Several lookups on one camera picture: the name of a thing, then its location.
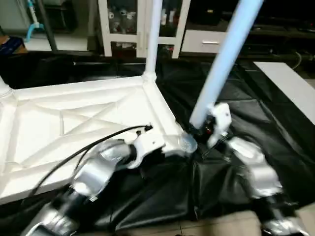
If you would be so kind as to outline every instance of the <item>white cabinet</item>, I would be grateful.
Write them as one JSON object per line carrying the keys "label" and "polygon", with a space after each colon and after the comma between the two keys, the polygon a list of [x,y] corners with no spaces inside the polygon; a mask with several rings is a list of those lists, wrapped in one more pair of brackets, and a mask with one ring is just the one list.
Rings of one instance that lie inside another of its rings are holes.
{"label": "white cabinet", "polygon": [[[146,57],[152,3],[153,0],[98,0],[105,56],[121,53]],[[163,0],[158,53],[178,58],[189,4],[190,0]]]}

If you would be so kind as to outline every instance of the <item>white panel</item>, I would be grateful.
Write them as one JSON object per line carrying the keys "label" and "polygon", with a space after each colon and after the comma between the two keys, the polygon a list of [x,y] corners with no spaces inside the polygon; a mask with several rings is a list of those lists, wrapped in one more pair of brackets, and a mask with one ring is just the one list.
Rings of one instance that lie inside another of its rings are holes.
{"label": "white panel", "polygon": [[315,124],[315,89],[285,63],[255,64]]}
{"label": "white panel", "polygon": [[217,53],[225,37],[225,32],[187,30],[182,52]]}

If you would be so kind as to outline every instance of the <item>floor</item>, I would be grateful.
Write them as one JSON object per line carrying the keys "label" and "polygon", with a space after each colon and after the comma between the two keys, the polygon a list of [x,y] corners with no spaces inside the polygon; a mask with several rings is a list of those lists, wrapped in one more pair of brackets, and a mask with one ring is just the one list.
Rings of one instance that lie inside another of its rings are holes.
{"label": "floor", "polygon": [[[315,203],[298,210],[306,230],[315,235]],[[198,222],[181,221],[119,232],[115,236],[260,236],[259,222],[251,211],[230,214],[212,220]],[[112,236],[106,233],[80,236]]]}

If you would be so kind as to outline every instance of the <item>wire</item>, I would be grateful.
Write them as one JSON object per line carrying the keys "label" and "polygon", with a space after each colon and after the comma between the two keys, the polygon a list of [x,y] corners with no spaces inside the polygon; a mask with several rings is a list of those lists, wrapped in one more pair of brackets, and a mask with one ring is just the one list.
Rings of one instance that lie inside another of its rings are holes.
{"label": "wire", "polygon": [[[67,157],[66,159],[64,159],[63,161],[61,161],[60,163],[58,163],[58,165],[56,165],[47,175],[45,175],[38,183],[37,185],[33,188],[33,190],[28,194],[28,196],[26,198],[24,198],[21,203],[20,203],[20,206],[19,206],[19,210],[18,212],[22,211],[21,210],[21,207],[25,204],[25,201],[27,198],[30,198],[32,196],[35,195],[35,193],[38,191],[38,189],[41,187],[41,185],[45,182],[46,179],[48,179],[48,177],[50,175],[52,175],[57,169],[59,169],[61,166],[63,166],[64,164],[66,164],[67,162],[69,162],[70,160],[72,160],[74,157],[76,157],[77,155],[79,155],[81,152],[85,151],[82,156],[80,157],[79,161],[77,162],[77,165],[74,169],[74,171],[79,167],[80,165],[80,162],[82,161],[83,157],[87,154],[87,152],[93,148],[95,145],[105,141],[105,140],[108,140],[116,135],[119,135],[119,134],[122,134],[124,132],[127,132],[129,130],[132,130],[132,129],[138,129],[138,128],[145,128],[145,130],[150,130],[152,129],[152,126],[151,125],[138,125],[138,126],[132,126],[132,127],[129,127],[129,128],[126,128],[126,129],[122,129],[116,133],[113,133],[113,134],[110,134],[104,138],[101,138],[99,140],[96,140],[95,142],[81,148],[80,150],[76,151],[74,154],[72,154],[71,156]],[[12,225],[14,225],[15,221],[17,219],[17,215],[15,217],[12,218]]]}
{"label": "wire", "polygon": [[299,57],[299,60],[298,60],[298,62],[292,67],[292,70],[296,69],[296,68],[301,64],[301,61],[302,61],[302,56],[301,56],[301,54],[299,54],[297,51],[295,51],[295,53],[296,53],[297,56]]}
{"label": "wire", "polygon": [[87,149],[87,150],[81,155],[81,157],[80,157],[80,159],[78,160],[77,165],[75,166],[73,172],[75,172],[75,171],[78,169],[78,167],[79,167],[79,165],[80,165],[80,163],[81,163],[83,157],[88,153],[89,150],[90,150],[90,149]]}
{"label": "wire", "polygon": [[41,187],[41,185],[45,182],[45,180],[50,176],[52,175],[56,170],[58,170],[61,166],[63,166],[64,164],[66,164],[67,162],[69,162],[70,160],[72,160],[74,157],[76,157],[77,155],[79,155],[81,152],[83,151],[86,151],[80,159],[83,158],[83,156],[92,148],[94,147],[95,145],[107,140],[107,139],[110,139],[116,135],[119,135],[119,134],[122,134],[126,131],[129,131],[129,130],[132,130],[132,129],[137,129],[137,128],[152,128],[151,126],[148,126],[148,125],[139,125],[139,126],[133,126],[133,127],[129,127],[129,128],[126,128],[126,129],[122,129],[116,133],[113,133],[111,135],[108,135],[104,138],[101,138],[99,140],[96,140],[95,142],[81,148],[80,150],[76,151],[74,154],[72,154],[71,156],[67,157],[66,159],[62,160],[60,163],[58,163],[47,175],[45,175],[38,183],[37,185],[33,188],[33,190],[29,193],[29,195],[27,196],[28,198],[29,197],[32,197],[33,195],[35,195],[35,193],[38,191],[38,189]]}

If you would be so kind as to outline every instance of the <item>black tarp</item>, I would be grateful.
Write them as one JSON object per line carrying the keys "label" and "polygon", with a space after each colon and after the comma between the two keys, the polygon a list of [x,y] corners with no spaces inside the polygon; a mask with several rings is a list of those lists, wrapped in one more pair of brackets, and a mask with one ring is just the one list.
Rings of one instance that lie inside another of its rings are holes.
{"label": "black tarp", "polygon": [[[211,64],[157,62],[157,85],[185,129]],[[0,75],[14,89],[141,75],[143,60],[52,53],[0,58]],[[238,62],[219,97],[232,115],[230,132],[252,134],[297,207],[315,201],[315,127],[252,63]],[[0,235],[19,233],[58,190],[0,206]],[[179,219],[196,220],[249,208],[233,167],[199,145],[191,159],[155,154],[141,168],[115,173],[91,207],[83,231],[114,231]]]}

